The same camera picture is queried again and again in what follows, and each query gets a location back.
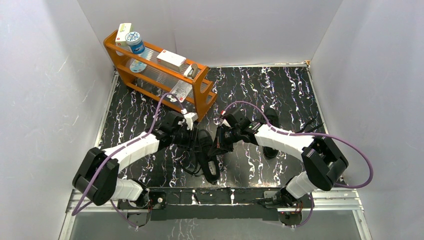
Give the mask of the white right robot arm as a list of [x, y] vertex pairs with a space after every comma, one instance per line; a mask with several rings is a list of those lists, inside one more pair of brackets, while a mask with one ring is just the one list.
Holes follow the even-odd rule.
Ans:
[[293, 136], [274, 125], [268, 126], [264, 118], [251, 121], [239, 109], [222, 112], [208, 155], [231, 152], [239, 141], [281, 151], [303, 162], [304, 171], [292, 177], [276, 194], [288, 207], [295, 207], [304, 195], [314, 190], [331, 190], [349, 165], [331, 138]]

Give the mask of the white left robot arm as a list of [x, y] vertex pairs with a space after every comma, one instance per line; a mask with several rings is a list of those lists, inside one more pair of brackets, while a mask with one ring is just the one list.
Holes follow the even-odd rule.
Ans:
[[72, 186], [96, 206], [110, 200], [126, 200], [137, 208], [150, 202], [150, 189], [136, 179], [119, 178], [119, 173], [143, 157], [175, 145], [183, 150], [195, 146], [198, 115], [194, 112], [170, 111], [132, 140], [115, 147], [87, 151]]

